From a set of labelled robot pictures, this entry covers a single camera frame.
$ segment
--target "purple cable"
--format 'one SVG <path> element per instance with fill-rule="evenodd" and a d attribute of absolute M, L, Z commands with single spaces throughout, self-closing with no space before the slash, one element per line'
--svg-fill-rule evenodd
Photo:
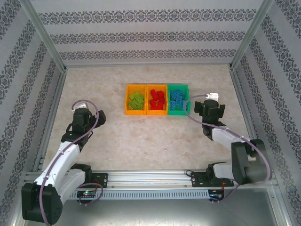
<path fill-rule="evenodd" d="M 81 140 L 82 138 L 84 138 L 86 135 L 88 135 L 94 128 L 95 126 L 97 125 L 97 122 L 98 122 L 98 118 L 99 118 L 99 115 L 98 115 L 98 109 L 96 107 L 96 105 L 89 101 L 89 100 L 78 100 L 76 102 L 74 102 L 74 104 L 72 105 L 71 109 L 73 110 L 74 109 L 74 106 L 78 103 L 78 102 L 88 102 L 90 103 L 96 110 L 96 120 L 95 120 L 95 123 L 94 125 L 91 127 L 91 129 L 85 133 L 84 135 L 80 136 L 79 138 L 77 138 L 76 140 L 74 140 L 73 142 L 71 142 L 70 144 L 68 144 L 58 155 L 57 157 L 54 159 L 54 161 L 52 162 L 52 164 L 50 165 L 49 167 L 49 170 L 47 171 L 44 179 L 43 179 L 43 182 L 42 182 L 42 185 L 41 185 L 41 188 L 40 188 L 40 193 L 39 193 L 39 202 L 40 202 L 40 209 L 41 209 L 41 214 L 42 214 L 42 217 L 43 217 L 43 220 L 44 220 L 44 223 L 47 225 L 47 226 L 51 226 L 47 220 L 47 217 L 46 217 L 46 214 L 45 214 L 45 210 L 44 210 L 44 206 L 43 206 L 43 190 L 44 190 L 44 186 L 46 184 L 46 181 L 48 179 L 48 176 L 52 170 L 52 168 L 54 167 L 55 163 L 57 162 L 57 160 L 62 156 L 62 154 L 69 148 L 71 147 L 71 145 L 75 144 L 76 142 L 78 142 L 79 140 Z"/>
<path fill-rule="evenodd" d="M 100 195 L 99 195 L 99 197 L 97 199 L 94 199 L 94 200 L 92 200 L 89 203 L 81 203 L 80 200 L 81 200 L 82 197 L 84 197 L 84 196 L 81 196 L 79 198 L 79 204 L 80 205 L 84 205 L 84 206 L 88 206 L 88 205 L 93 204 L 94 202 L 98 201 L 102 197 L 102 195 L 103 195 L 103 187 L 100 184 L 98 184 L 98 183 L 86 183 L 86 184 L 82 184 L 82 185 L 78 186 L 77 188 L 84 187 L 84 186 L 87 186 L 87 185 L 96 185 L 96 186 L 99 186 L 101 188 L 102 192 L 100 193 Z"/>
<path fill-rule="evenodd" d="M 188 116 L 191 120 L 193 120 L 193 121 L 195 121 L 196 123 L 199 123 L 199 124 L 201 124 L 201 125 L 204 125 L 204 126 L 210 126 L 210 127 L 213 127 L 213 128 L 219 128 L 219 129 L 222 129 L 222 130 L 224 130 L 224 131 L 228 131 L 230 134 L 236 136 L 237 138 L 239 138 L 239 139 L 241 139 L 242 141 L 245 141 L 247 144 L 249 144 L 249 145 L 250 145 L 250 146 L 258 153 L 258 155 L 262 158 L 262 160 L 263 160 L 263 162 L 264 162 L 264 164 L 265 164 L 265 166 L 266 166 L 266 168 L 267 168 L 267 172 L 268 172 L 268 173 L 267 173 L 266 178 L 264 179 L 264 181 L 259 182 L 259 183 L 266 183 L 266 182 L 269 180 L 270 176 L 271 176 L 271 171 L 270 171 L 269 163 L 268 163 L 267 159 L 264 157 L 264 155 L 262 154 L 262 152 L 261 152 L 255 145 L 253 145 L 250 141 L 248 141 L 247 139 L 245 139 L 244 137 L 238 135 L 237 133 L 233 132 L 233 131 L 230 130 L 230 129 L 227 129 L 227 128 L 225 128 L 225 127 L 215 126 L 215 125 L 211 125 L 211 124 L 208 124 L 208 123 L 205 123 L 205 122 L 198 121 L 198 120 L 196 120 L 195 118 L 191 117 L 191 116 L 188 114 L 188 112 L 187 112 L 187 110 L 186 110 L 187 103 L 188 103 L 190 100 L 194 99 L 194 98 L 197 98 L 197 97 L 206 97 L 206 96 L 207 96 L 206 94 L 192 96 L 192 97 L 190 97 L 190 98 L 185 102 L 184 111 L 185 111 L 185 113 L 187 114 L 187 116 Z M 229 195 L 227 195 L 223 200 L 221 200 L 221 202 L 223 202 L 224 200 L 228 199 L 231 195 L 233 195 L 233 193 L 238 189 L 238 187 L 239 187 L 239 185 L 237 185 L 237 186 L 231 191 L 231 193 L 230 193 Z"/>

